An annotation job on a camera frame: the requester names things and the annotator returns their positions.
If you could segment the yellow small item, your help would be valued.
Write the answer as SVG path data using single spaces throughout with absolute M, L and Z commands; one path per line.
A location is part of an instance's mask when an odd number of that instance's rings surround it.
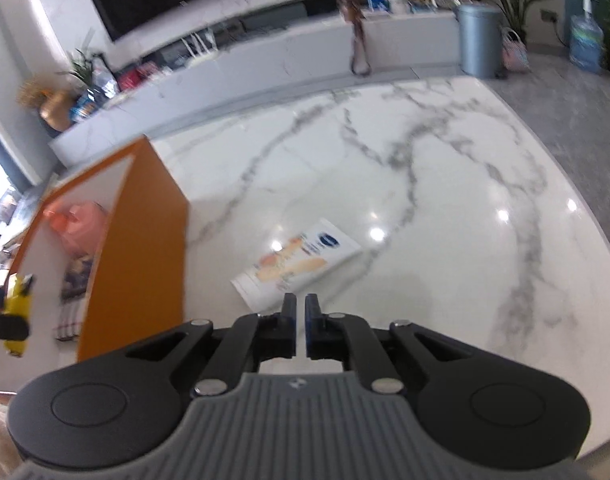
M 6 284 L 6 299 L 3 313 L 11 318 L 12 335 L 4 338 L 4 348 L 10 356 L 21 358 L 26 351 L 30 335 L 30 314 L 32 313 L 32 289 L 35 277 L 32 274 L 9 276 Z

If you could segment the illustrated tin box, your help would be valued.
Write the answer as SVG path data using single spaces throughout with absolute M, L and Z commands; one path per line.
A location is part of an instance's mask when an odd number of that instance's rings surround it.
M 90 281 L 93 266 L 92 256 L 82 256 L 72 260 L 65 271 L 60 298 L 62 302 L 84 296 Z

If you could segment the white orange cream tube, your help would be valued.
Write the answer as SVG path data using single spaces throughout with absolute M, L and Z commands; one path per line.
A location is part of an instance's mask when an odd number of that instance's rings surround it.
M 298 292 L 329 271 L 357 256 L 361 246 L 326 219 L 290 238 L 279 252 L 232 278 L 231 285 L 255 313 L 280 304 L 287 292 Z

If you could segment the orange-rimmed white storage box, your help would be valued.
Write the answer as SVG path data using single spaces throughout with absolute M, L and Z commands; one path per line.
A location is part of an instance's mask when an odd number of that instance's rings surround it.
M 73 344 L 54 338 L 68 258 L 46 211 L 86 202 L 108 213 Z M 0 391 L 117 350 L 183 322 L 189 202 L 147 138 L 140 138 L 56 188 L 39 206 L 11 263 L 32 274 L 30 336 L 24 356 L 0 341 Z

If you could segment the pink pump bottle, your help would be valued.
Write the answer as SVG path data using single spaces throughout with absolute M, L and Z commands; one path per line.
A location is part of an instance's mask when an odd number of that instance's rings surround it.
M 72 257 L 93 256 L 99 250 L 107 213 L 98 203 L 74 204 L 62 211 L 48 209 L 43 215 Z

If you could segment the gold vase with dried flowers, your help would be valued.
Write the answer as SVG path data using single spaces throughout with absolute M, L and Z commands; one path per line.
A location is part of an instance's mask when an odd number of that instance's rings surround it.
M 16 95 L 20 106 L 34 110 L 38 117 L 58 136 L 73 126 L 70 109 L 75 100 L 70 90 L 46 87 L 37 78 L 25 80 Z

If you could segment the white marble tv console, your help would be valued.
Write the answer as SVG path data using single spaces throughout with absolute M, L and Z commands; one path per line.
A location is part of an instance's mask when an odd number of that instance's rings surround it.
M 459 25 L 453 12 L 369 16 L 363 22 L 373 70 L 456 66 Z M 140 84 L 50 144 L 66 167 L 87 162 L 136 136 L 160 136 L 216 110 L 275 90 L 349 75 L 353 27 L 341 18 L 297 25 L 235 44 Z

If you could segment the woven pastel basket bag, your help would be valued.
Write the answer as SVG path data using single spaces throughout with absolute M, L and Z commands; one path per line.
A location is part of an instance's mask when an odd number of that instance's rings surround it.
M 511 28 L 503 29 L 503 62 L 506 70 L 511 73 L 526 73 L 530 70 L 526 45 Z

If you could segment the grey pedal trash bin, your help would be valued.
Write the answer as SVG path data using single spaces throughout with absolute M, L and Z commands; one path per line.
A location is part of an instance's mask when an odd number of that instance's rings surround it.
M 498 6 L 487 3 L 458 6 L 460 66 L 467 75 L 494 79 L 503 73 L 503 17 Z

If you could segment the blue water jug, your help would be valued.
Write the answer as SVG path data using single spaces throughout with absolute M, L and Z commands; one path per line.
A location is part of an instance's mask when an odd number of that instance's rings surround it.
M 593 0 L 583 0 L 583 13 L 570 21 L 570 61 L 581 70 L 599 74 L 603 53 L 604 31 L 594 19 Z

